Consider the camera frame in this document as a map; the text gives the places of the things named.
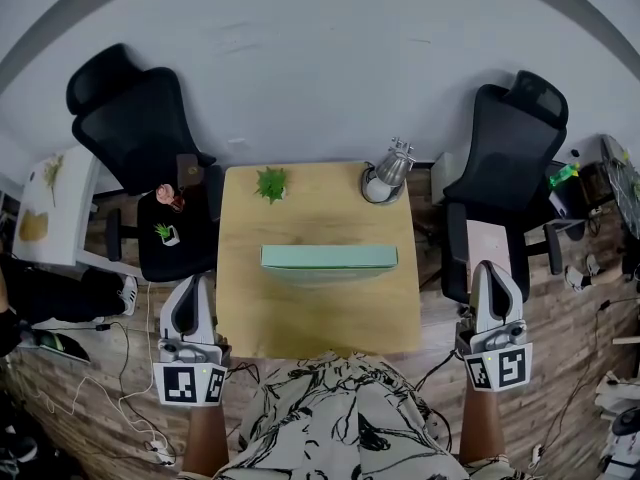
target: person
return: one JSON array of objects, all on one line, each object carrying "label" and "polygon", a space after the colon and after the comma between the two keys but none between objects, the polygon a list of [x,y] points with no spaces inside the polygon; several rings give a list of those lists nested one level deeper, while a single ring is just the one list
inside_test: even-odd
[{"label": "person", "polygon": [[3,253],[0,241],[0,356],[22,341],[21,322],[99,322],[105,316],[130,315],[137,293],[133,277],[123,283],[117,274],[89,269],[77,281]]},{"label": "person", "polygon": [[509,465],[495,393],[467,383],[458,460],[436,441],[434,429],[443,426],[435,421],[420,394],[384,360],[327,352],[267,377],[245,413],[243,451],[232,461],[222,406],[192,408],[178,478],[531,478]]}]

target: black and white shirt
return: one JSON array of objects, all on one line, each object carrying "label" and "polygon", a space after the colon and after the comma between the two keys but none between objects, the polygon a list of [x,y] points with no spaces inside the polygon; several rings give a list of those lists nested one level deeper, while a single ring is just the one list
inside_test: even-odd
[{"label": "black and white shirt", "polygon": [[[214,478],[530,478],[511,469],[506,457],[462,467],[438,443],[445,436],[438,439],[433,429],[427,404],[392,366],[362,354],[343,359],[329,352],[269,375],[240,429],[244,451]],[[179,478],[203,477],[184,472]]]}]

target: floor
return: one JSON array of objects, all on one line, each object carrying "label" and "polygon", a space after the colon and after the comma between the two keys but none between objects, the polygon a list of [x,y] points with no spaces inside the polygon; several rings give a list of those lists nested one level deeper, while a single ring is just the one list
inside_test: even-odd
[{"label": "floor", "polygon": [[[430,203],[428,187],[428,171],[411,174],[409,194],[414,217],[435,231],[438,212]],[[122,202],[118,198],[100,202],[100,214],[91,223],[87,239],[95,252],[100,252],[96,243],[104,226],[104,212],[110,205]],[[582,241],[571,242],[563,234],[561,245],[565,264],[581,267],[587,252],[595,253],[603,263],[613,259],[622,232],[615,208],[607,208],[607,211],[602,217],[597,237],[587,234]],[[125,223],[135,221],[135,204],[131,201],[123,212],[123,220]],[[422,281],[437,271],[440,261],[437,247],[429,246],[426,238],[416,233]],[[135,263],[134,244],[127,244],[124,253],[125,259]],[[525,306],[525,318],[534,343],[532,380],[524,388],[500,395],[508,453],[515,465],[526,467],[533,446],[545,440],[552,420],[562,410],[576,381],[583,374],[587,358],[595,352],[586,376],[588,385],[580,390],[567,411],[560,437],[543,458],[538,474],[546,473],[551,479],[596,478],[596,466],[608,424],[599,419],[593,404],[595,385],[609,369],[623,376],[631,374],[635,349],[632,346],[612,346],[611,339],[635,334],[638,319],[633,303],[610,307],[600,314],[596,342],[595,313],[608,298],[633,297],[635,285],[618,281],[577,294],[565,285],[563,276],[550,274],[543,256],[532,259],[531,276],[531,297]],[[151,353],[155,358],[159,311],[172,287],[171,284],[141,286],[135,315],[118,319],[128,329],[130,341],[129,362],[122,377],[126,393],[144,391],[149,386],[149,348],[145,332],[147,289]],[[438,283],[423,291],[421,302],[422,349],[416,353],[388,357],[413,381],[446,357],[452,348],[457,320],[456,304],[442,296]],[[68,334],[89,352],[93,358],[91,366],[39,351],[16,351],[10,356],[8,370],[7,382],[11,390],[16,396],[24,397],[27,409],[44,425],[54,442],[78,457],[91,478],[172,478],[176,474],[175,469],[150,463],[155,461],[155,457],[143,448],[143,441],[148,439],[148,435],[136,434],[96,385],[86,382],[82,387],[74,416],[59,409],[53,414],[50,412],[51,404],[47,399],[70,410],[76,387],[84,376],[92,376],[100,382],[112,400],[120,396],[118,374],[126,357],[123,332],[114,326],[104,333],[69,331]],[[240,361],[240,358],[234,358],[234,364]],[[276,363],[278,361],[257,361],[262,375]],[[449,420],[454,434],[454,450],[461,428],[465,383],[463,365],[454,360],[430,377],[423,388],[428,403]],[[231,450],[237,450],[237,425],[255,388],[256,383],[245,371],[235,373],[225,387],[224,404]],[[187,411],[160,406],[155,388],[133,397],[131,404],[167,434],[179,454],[183,452]],[[549,441],[558,432],[556,425]]]}]

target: mint green box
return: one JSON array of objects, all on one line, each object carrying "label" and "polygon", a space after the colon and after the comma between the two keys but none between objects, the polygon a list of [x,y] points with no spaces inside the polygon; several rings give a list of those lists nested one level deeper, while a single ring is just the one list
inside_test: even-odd
[{"label": "mint green box", "polygon": [[393,245],[263,245],[260,265],[293,284],[368,279],[398,265]]}]

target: silver lamp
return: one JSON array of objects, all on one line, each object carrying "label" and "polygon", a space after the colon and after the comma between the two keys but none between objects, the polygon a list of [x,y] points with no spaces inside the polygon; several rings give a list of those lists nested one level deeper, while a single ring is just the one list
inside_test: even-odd
[{"label": "silver lamp", "polygon": [[391,204],[404,190],[404,181],[415,160],[410,156],[413,147],[399,137],[391,139],[389,154],[378,166],[368,164],[362,173],[360,191],[373,204]]}]

